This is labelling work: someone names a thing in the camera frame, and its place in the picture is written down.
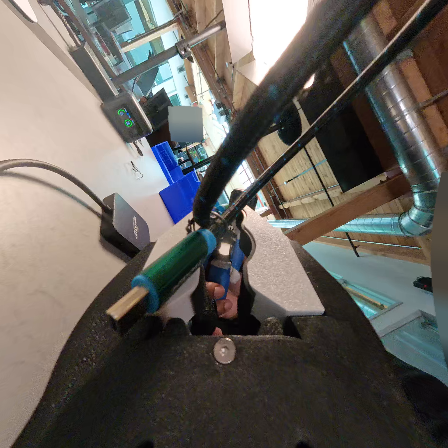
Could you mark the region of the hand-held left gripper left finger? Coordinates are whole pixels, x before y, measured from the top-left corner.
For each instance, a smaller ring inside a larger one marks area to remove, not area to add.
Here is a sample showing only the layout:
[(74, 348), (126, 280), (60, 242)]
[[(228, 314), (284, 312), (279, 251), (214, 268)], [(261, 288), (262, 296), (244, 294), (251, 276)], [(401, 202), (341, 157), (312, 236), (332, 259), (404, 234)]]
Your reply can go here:
[[(182, 219), (159, 237), (155, 242), (151, 253), (148, 255), (145, 265), (143, 266), (144, 269), (165, 254), (169, 249), (173, 248), (187, 235), (187, 224), (188, 219)], [(159, 316), (160, 318), (192, 318), (195, 312), (191, 296), (199, 285), (199, 274), (198, 264), (195, 270), (190, 272), (190, 277), (188, 277), (185, 282), (174, 291), (164, 304), (160, 305), (157, 311), (151, 312), (150, 309), (147, 308), (146, 314)]]

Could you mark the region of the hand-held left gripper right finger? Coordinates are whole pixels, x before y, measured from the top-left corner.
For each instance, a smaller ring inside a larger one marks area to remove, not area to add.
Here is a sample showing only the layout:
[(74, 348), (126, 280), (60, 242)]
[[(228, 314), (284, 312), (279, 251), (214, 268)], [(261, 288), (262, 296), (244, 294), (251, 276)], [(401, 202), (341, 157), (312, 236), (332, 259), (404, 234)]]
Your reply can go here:
[(245, 206), (236, 220), (242, 264), (238, 317), (320, 316), (325, 309), (291, 241)]

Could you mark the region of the black usb hub with cable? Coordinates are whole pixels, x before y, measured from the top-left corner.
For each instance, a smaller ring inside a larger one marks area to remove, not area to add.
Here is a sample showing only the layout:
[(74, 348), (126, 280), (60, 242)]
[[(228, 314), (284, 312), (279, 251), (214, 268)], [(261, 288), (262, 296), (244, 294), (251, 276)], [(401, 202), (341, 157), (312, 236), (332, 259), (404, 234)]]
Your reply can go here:
[(150, 243), (149, 227), (118, 193), (100, 199), (85, 183), (68, 171), (48, 162), (32, 159), (2, 160), (0, 171), (13, 168), (38, 168), (53, 172), (80, 188), (102, 210), (100, 236), (124, 255), (133, 258)]

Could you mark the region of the person's right hand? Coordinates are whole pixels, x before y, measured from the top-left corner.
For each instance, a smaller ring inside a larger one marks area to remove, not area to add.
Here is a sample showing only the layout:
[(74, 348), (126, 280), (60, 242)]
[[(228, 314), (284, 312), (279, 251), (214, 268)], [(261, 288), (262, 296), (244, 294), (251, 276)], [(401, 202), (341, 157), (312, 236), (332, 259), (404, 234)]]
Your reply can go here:
[(236, 283), (229, 283), (227, 295), (225, 298), (224, 287), (221, 284), (206, 281), (207, 293), (216, 304), (216, 310), (219, 317), (220, 326), (215, 326), (210, 332), (212, 336), (237, 335), (239, 334), (238, 325), (238, 298), (240, 294), (242, 279)]

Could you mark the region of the blue plastic bin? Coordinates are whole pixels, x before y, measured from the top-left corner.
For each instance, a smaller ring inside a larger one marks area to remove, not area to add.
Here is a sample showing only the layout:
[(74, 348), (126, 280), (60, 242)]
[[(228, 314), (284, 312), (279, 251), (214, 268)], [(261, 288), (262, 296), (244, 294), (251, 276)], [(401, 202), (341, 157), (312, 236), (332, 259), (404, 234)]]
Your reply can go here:
[(196, 171), (192, 171), (159, 192), (174, 224), (192, 212), (194, 198), (200, 184)]
[(152, 146), (151, 150), (169, 185), (174, 184), (184, 177), (182, 169), (178, 164), (178, 159), (174, 155), (168, 141)]

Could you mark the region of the black hanging panel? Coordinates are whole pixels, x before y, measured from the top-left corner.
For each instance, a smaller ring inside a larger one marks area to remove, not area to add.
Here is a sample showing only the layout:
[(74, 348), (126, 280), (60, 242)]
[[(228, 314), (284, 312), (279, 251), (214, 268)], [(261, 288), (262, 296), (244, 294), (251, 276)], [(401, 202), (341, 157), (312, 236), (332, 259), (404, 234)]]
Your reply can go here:
[[(297, 100), (309, 124), (339, 97), (344, 87), (330, 62), (315, 73), (311, 87)], [(317, 141), (341, 187), (347, 192), (383, 173), (380, 161), (351, 105), (316, 134)]]

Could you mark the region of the grey power bank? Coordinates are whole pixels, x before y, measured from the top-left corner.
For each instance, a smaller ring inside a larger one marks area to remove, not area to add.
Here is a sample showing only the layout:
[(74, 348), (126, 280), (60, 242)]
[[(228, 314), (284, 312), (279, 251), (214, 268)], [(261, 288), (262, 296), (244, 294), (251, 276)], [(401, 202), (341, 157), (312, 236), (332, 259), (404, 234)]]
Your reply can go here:
[(125, 143), (134, 143), (153, 132), (143, 108), (129, 91), (105, 100), (100, 108)]

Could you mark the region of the black power brick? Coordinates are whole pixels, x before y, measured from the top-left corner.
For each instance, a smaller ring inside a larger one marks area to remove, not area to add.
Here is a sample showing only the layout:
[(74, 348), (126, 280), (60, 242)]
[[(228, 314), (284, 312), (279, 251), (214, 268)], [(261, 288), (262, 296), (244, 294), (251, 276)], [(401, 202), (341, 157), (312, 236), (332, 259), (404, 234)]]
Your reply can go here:
[(79, 47), (70, 47), (68, 51), (103, 102), (119, 94), (95, 53), (86, 43)]

